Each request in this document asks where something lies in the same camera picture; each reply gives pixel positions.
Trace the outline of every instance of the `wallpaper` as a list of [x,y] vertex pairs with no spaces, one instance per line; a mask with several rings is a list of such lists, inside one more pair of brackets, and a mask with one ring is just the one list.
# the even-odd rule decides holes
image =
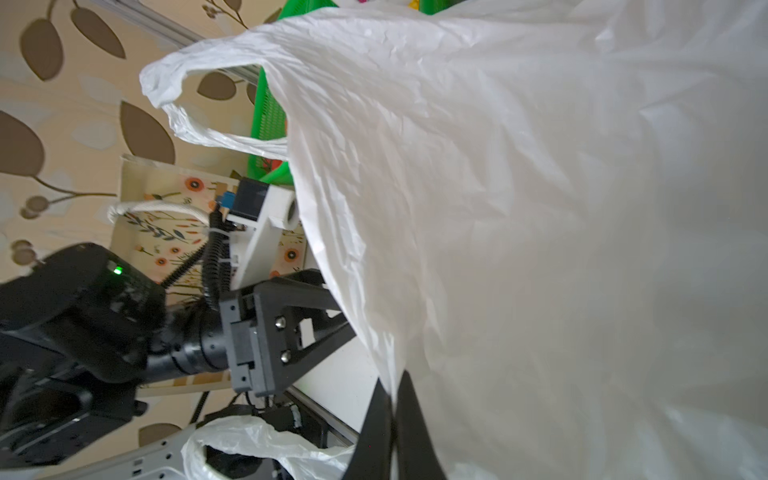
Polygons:
[[205,38],[242,33],[277,20],[286,0],[140,0],[166,18]]
[[[197,8],[208,22],[223,15]],[[109,245],[122,154],[245,172],[245,154],[173,137],[141,94],[139,72],[172,45],[88,0],[8,0],[0,25],[0,281],[72,243]],[[188,78],[178,103],[201,124],[248,135],[254,93],[209,72]]]

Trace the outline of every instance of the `green plastic crate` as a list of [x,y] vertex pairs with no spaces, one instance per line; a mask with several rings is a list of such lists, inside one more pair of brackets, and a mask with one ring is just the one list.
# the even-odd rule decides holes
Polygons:
[[419,0],[419,11],[427,15],[434,15],[446,8],[451,8],[464,0]]
[[[432,15],[451,7],[461,0],[419,0],[419,11]],[[331,0],[288,0],[278,19],[303,15],[323,7],[335,7]],[[272,96],[266,82],[264,70],[259,75],[259,84],[254,101],[253,126],[250,136],[259,140],[274,140],[286,136],[286,112]],[[249,178],[275,185],[293,185],[288,162],[283,162],[273,169],[271,160],[251,155],[248,159]]]

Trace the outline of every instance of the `brown leaf print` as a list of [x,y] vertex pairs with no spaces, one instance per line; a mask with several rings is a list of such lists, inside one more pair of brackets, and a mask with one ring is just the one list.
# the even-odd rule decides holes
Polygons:
[[22,57],[43,81],[51,80],[64,64],[64,48],[50,20],[38,18],[25,28],[19,40]]
[[34,177],[45,163],[40,137],[24,122],[0,111],[0,172]]
[[277,19],[280,17],[281,13],[283,13],[283,9],[278,8],[277,10],[275,10],[275,12],[272,15],[270,15],[269,17],[266,18],[266,20],[264,20],[264,24],[276,22]]
[[30,210],[27,210],[26,208],[21,208],[18,211],[18,214],[25,220],[34,220],[37,217],[40,217],[40,214],[37,212],[32,212]]
[[243,0],[224,0],[224,3],[226,3],[227,7],[232,8],[235,12],[238,12],[240,7],[243,6]]
[[35,195],[27,199],[27,203],[24,205],[24,208],[26,208],[30,212],[40,214],[42,212],[45,212],[48,209],[48,207],[50,207],[50,205],[51,205],[50,200],[43,197],[42,195]]
[[38,259],[38,255],[34,250],[16,250],[11,255],[11,259],[16,265],[25,266],[35,263]]
[[117,58],[125,58],[120,39],[96,12],[87,8],[73,8],[70,16],[74,26],[91,43]]
[[32,248],[32,243],[29,240],[16,240],[11,243],[11,250],[27,250]]
[[245,93],[248,95],[248,100],[250,100],[250,103],[256,104],[256,85],[254,84],[248,84],[248,86],[245,88]]
[[124,101],[120,104],[120,127],[123,139],[137,157],[173,164],[174,142],[160,122],[146,111]]
[[203,77],[197,93],[211,100],[229,100],[237,93],[235,82],[219,71],[212,71]]

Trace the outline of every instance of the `black cable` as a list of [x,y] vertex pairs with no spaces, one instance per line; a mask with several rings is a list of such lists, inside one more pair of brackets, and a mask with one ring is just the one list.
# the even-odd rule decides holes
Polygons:
[[200,400],[197,401],[197,407],[195,407],[194,413],[192,414],[190,425],[197,423],[197,420],[200,418],[200,414],[203,412],[203,407],[205,406],[205,401],[208,400],[209,393],[210,392],[203,392],[203,395],[200,396]]
[[205,245],[195,250],[192,255],[190,255],[189,258],[187,258],[184,263],[176,267],[176,270],[170,273],[167,277],[165,277],[165,280],[160,284],[164,289],[168,289],[171,286],[174,285],[184,274],[194,266],[195,263],[199,262],[201,258],[203,258],[203,253],[205,253]]
[[203,295],[208,308],[218,312],[221,293],[230,289],[232,271],[229,262],[230,245],[226,233],[222,232],[232,231],[233,226],[231,223],[224,223],[219,204],[210,212],[208,220],[210,232],[203,255]]
[[230,400],[230,402],[227,404],[227,406],[231,406],[231,405],[234,405],[234,404],[235,404],[235,402],[237,401],[237,399],[239,399],[239,398],[240,398],[240,395],[242,395],[242,394],[243,394],[243,393],[242,393],[242,392],[240,392],[240,393],[238,393],[237,395],[235,395],[234,397],[232,397],[232,399],[231,399],[231,400]]

